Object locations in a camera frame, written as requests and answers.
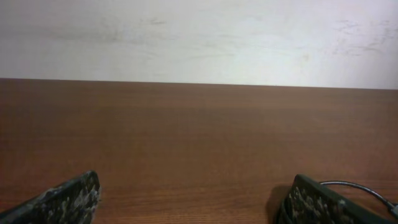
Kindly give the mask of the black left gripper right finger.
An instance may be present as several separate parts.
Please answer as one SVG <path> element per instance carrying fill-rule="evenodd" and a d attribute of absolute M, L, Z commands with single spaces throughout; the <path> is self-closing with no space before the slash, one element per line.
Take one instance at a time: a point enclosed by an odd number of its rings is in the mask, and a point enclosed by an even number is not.
<path fill-rule="evenodd" d="M 287 196 L 281 201 L 275 215 L 276 224 L 393 224 L 373 212 L 329 189 L 330 185 L 343 185 L 363 190 L 386 206 L 395 215 L 395 203 L 374 190 L 353 182 L 331 180 L 317 182 L 306 175 L 297 174 Z"/>

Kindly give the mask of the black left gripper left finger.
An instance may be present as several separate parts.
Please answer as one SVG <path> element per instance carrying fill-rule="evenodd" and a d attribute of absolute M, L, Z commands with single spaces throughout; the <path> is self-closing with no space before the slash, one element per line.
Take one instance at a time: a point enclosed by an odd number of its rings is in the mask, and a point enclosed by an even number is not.
<path fill-rule="evenodd" d="M 91 224 L 100 197 L 98 175 L 89 170 L 1 212 L 1 224 Z"/>

